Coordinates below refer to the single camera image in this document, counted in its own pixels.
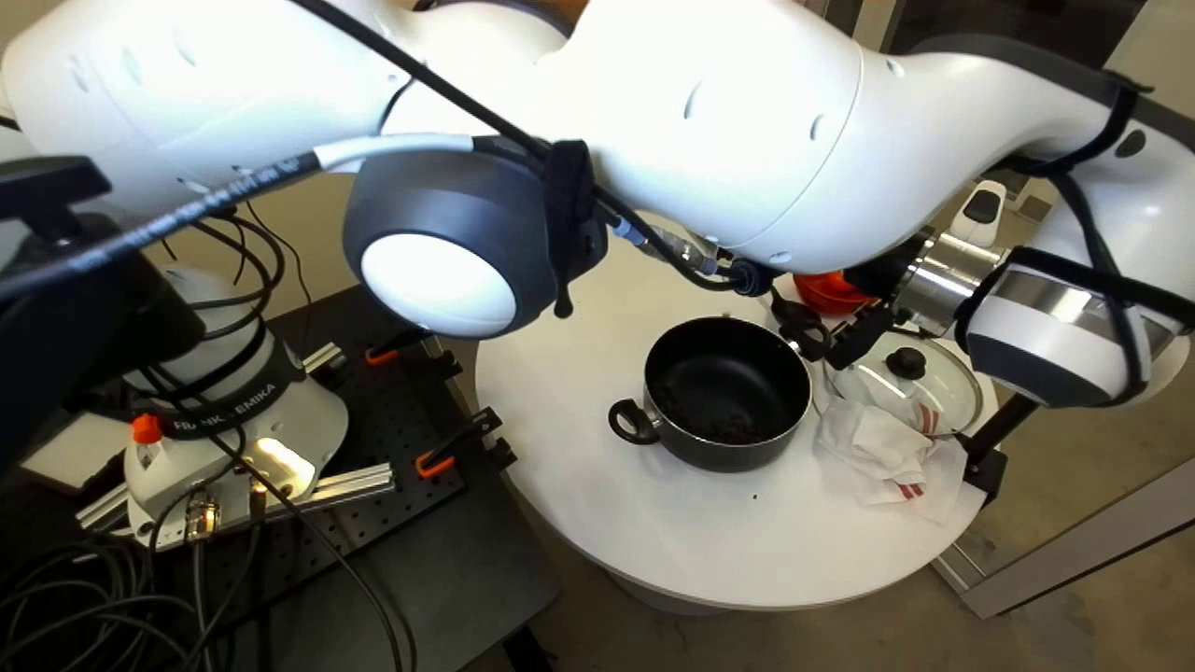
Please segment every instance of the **cooking pot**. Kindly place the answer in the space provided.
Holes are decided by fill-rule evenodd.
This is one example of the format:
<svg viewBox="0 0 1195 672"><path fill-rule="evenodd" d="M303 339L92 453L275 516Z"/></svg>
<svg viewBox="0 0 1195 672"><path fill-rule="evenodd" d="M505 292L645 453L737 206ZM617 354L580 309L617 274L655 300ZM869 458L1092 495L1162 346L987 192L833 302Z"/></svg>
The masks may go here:
<svg viewBox="0 0 1195 672"><path fill-rule="evenodd" d="M780 336L700 317L649 346L643 405L613 405L608 430L706 472L756 472L788 447L808 405L811 379Z"/></svg>

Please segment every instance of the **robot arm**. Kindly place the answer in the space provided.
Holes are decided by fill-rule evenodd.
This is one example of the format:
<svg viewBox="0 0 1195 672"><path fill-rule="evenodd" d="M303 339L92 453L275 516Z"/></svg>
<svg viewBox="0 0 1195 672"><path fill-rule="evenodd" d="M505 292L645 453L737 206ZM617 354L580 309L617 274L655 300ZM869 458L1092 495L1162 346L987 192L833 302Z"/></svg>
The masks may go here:
<svg viewBox="0 0 1195 672"><path fill-rule="evenodd" d="M600 192L778 274L874 262L1005 157L1073 157L1116 109L1102 76L1073 76L1055 58L948 44L895 59L788 0L590 0L570 37L490 3L338 9L534 140L584 140ZM404 66L285 0L74 0L7 50L5 85L43 155L101 163L115 183L104 208L124 221L323 142L490 135ZM1190 135L1187 120L1142 101L1114 150L1073 168L1092 206L1082 221L1100 223L1116 274L1136 280L1136 294L1167 294L1167 308L1195 300L1184 234ZM553 294L528 292L544 285L534 267L549 257L528 223L486 233L446 208L502 201L521 212L521 197L461 196L452 180L480 162L434 157L417 177L434 177L426 196L452 196L434 206L455 227L437 234L417 221L429 208L379 201L379 180L404 177L410 162L429 157L379 157L360 171L348 246L363 280L434 331L495 336L549 308ZM528 234L524 257L505 257L505 234ZM904 294L935 267L935 246L913 249L894 280ZM1027 249L1096 269L1063 206ZM1146 379L1187 329L1177 309L1116 309L1077 274L1056 278L1027 257L990 267L964 289L948 314L969 308L960 339L979 369L1061 406L1119 399L1136 379L1128 350Z"/></svg>

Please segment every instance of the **round white table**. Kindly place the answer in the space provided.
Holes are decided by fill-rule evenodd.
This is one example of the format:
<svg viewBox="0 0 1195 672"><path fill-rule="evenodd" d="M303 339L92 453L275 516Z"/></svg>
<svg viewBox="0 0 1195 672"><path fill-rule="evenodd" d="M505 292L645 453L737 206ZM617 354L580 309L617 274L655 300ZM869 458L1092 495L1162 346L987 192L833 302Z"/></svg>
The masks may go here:
<svg viewBox="0 0 1195 672"><path fill-rule="evenodd" d="M816 608L917 574L979 516L984 495L948 481L955 462L940 475L928 467L928 491L948 491L935 516L919 506L861 506L829 480L838 453L817 447L816 406L785 456L746 475L624 446L607 412L640 399L660 331L711 314L771 327L771 309L761 300L700 292L619 238L570 294L574 317L544 314L483 345L476 386L521 456L508 472L517 491L617 580L700 608Z"/></svg>

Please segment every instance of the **gray floor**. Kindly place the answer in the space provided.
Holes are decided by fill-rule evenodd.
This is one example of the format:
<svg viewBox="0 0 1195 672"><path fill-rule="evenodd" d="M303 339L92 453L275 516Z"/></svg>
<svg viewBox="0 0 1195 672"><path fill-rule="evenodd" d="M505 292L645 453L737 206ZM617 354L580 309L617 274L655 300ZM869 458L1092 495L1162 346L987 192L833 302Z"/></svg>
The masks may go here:
<svg viewBox="0 0 1195 672"><path fill-rule="evenodd" d="M1046 412L1005 453L1005 498L964 547L1005 564L1096 507L1190 458L1195 369L1131 412ZM1061 595L975 620L935 569L874 597L791 615L674 615L624 595L567 541L537 531L561 603L534 620L561 672L788 672L788 670L1195 670L1195 534L1177 534ZM502 654L470 672L508 672Z"/></svg>

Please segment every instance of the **desk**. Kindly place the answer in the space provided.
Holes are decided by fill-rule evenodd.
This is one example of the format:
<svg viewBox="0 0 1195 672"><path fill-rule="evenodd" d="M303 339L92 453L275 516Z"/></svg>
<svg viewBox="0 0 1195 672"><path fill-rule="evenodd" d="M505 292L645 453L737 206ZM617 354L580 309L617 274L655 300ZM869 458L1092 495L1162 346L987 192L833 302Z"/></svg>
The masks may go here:
<svg viewBox="0 0 1195 672"><path fill-rule="evenodd" d="M711 475L665 447L630 447L608 405L643 391L649 345L678 320L766 302L711 294L613 243L574 285L574 317L483 345L480 399L521 447L508 472L532 507L617 580L701 608L811 608L884 590L940 555L979 516L964 485L944 518L864 507L816 456L817 414L751 475Z"/></svg>
<svg viewBox="0 0 1195 672"><path fill-rule="evenodd" d="M315 345L341 339L344 329L338 327L385 320L379 302L360 300L360 292L333 294L315 314ZM285 317L275 331L300 339L303 314ZM421 391L421 405L437 414L461 414L446 386ZM505 640L524 636L556 597L549 564L505 475L480 453L461 456L461 475L465 491L452 502L356 552L356 569L383 588L389 604L407 611L417 672L470 666ZM80 534L66 502L25 480L0 481L0 547L12 548L0 562L0 580L24 555L66 541L66 534ZM370 603L344 570L328 570L236 631L236 670L370 672L392 670L392 658Z"/></svg>

